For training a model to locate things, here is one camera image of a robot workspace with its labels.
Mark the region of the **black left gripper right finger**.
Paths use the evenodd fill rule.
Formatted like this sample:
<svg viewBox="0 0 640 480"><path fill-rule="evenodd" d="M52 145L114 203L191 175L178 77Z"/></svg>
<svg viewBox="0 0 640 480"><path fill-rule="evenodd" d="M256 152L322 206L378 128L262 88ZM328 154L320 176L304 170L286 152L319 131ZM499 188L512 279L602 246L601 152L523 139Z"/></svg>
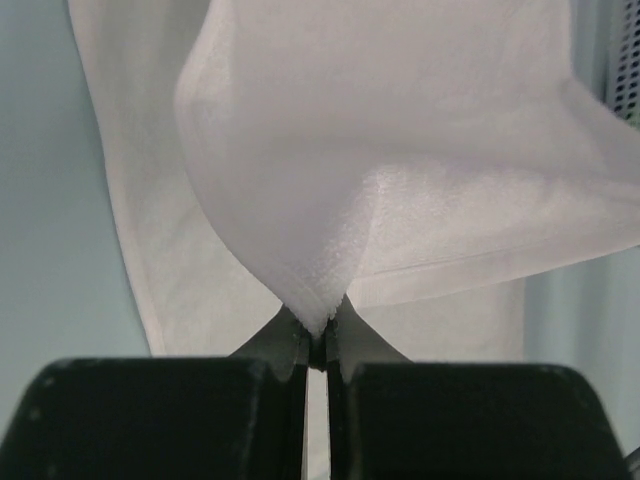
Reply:
<svg viewBox="0 0 640 480"><path fill-rule="evenodd" d="M325 330L334 479L627 479L578 372L413 362L340 304Z"/></svg>

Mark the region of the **white towel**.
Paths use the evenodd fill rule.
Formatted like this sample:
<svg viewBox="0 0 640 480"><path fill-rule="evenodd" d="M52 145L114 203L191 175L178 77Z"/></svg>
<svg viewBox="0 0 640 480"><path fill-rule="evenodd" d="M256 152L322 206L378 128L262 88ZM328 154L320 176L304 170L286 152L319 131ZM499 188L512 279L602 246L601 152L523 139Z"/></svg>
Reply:
<svg viewBox="0 0 640 480"><path fill-rule="evenodd" d="M155 355L344 297L413 359L517 360L527 277L639 243L639 135L567 1L73 1Z"/></svg>

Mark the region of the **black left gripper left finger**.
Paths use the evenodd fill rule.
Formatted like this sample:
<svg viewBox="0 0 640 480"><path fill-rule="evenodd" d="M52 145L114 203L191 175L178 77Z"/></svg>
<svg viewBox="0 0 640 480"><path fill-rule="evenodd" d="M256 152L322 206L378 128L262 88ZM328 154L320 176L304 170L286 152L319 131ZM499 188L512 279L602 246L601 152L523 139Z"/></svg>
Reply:
<svg viewBox="0 0 640 480"><path fill-rule="evenodd" d="M280 310L226 357L47 365L1 444L5 479L303 479L309 336Z"/></svg>

